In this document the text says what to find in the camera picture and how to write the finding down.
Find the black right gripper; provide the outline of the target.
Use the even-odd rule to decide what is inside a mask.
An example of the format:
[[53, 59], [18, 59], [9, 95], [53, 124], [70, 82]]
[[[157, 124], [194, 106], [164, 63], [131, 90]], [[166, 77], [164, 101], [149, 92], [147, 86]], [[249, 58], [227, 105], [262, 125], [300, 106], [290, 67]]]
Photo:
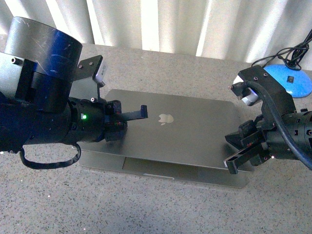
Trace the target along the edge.
[[238, 169], [246, 162], [259, 166], [274, 156], [277, 159], [297, 160], [290, 146], [285, 143], [277, 127], [272, 124], [266, 128], [263, 115], [255, 120], [241, 124], [237, 132], [225, 136], [226, 141], [237, 149], [237, 152], [224, 160], [230, 174], [238, 174]]

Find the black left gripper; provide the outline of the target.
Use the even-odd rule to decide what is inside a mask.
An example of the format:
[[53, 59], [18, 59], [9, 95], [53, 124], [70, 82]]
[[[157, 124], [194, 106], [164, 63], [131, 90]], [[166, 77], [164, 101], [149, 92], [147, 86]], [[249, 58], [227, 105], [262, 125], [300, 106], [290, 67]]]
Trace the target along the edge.
[[[121, 140], [127, 131], [127, 121], [148, 118], [146, 105], [141, 105], [138, 111], [121, 113], [119, 100], [91, 102], [71, 97], [68, 104], [71, 125], [64, 143]], [[118, 114], [115, 122], [110, 120], [113, 114]]]

